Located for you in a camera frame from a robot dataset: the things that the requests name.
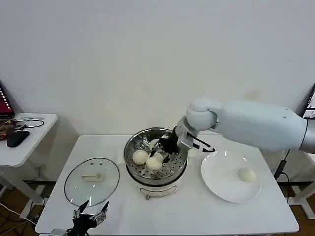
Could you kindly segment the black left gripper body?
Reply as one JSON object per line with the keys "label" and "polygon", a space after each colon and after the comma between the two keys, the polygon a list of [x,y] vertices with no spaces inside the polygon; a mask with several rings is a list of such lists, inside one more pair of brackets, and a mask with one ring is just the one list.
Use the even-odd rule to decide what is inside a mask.
{"label": "black left gripper body", "polygon": [[87,233],[89,229],[96,227],[96,220],[90,214],[80,214],[78,218],[74,218],[72,221],[72,233]]}

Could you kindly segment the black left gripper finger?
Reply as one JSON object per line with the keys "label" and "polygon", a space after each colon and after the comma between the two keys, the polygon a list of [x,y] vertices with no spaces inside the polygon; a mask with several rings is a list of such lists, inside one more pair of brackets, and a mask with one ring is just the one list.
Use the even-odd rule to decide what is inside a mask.
{"label": "black left gripper finger", "polygon": [[80,215],[83,213],[83,211],[86,209],[88,204],[89,204],[89,200],[87,200],[83,204],[81,204],[78,209],[75,209],[73,211],[73,219],[79,218]]}
{"label": "black left gripper finger", "polygon": [[109,201],[106,202],[99,213],[91,216],[90,219],[96,223],[102,223],[107,218],[108,205]]}

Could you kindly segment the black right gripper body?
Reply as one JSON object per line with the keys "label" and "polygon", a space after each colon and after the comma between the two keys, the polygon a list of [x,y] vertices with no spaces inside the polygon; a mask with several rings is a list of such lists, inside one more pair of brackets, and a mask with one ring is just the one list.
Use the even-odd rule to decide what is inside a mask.
{"label": "black right gripper body", "polygon": [[164,152],[167,152],[169,154],[179,154],[180,149],[177,145],[178,136],[176,135],[175,129],[177,126],[175,126],[172,130],[171,135],[168,138],[160,138],[158,143],[160,145],[160,149]]}

